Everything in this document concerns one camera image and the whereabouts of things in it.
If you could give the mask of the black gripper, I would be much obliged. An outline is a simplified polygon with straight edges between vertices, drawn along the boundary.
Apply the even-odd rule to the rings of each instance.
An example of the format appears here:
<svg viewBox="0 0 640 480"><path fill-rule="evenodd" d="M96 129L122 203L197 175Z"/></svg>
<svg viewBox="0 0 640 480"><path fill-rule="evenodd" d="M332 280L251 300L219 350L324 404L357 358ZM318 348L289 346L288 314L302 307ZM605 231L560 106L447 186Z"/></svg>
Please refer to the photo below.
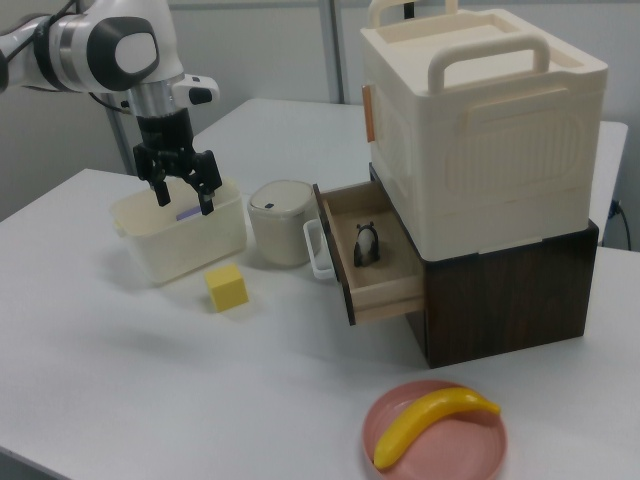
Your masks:
<svg viewBox="0 0 640 480"><path fill-rule="evenodd" d="M181 109L163 117L138 117L142 142L133 148L138 177L147 181L160 207L171 201L166 177L182 178L198 194L201 213L214 211L213 198L222 186L211 150L197 152L189 112Z"/></svg>

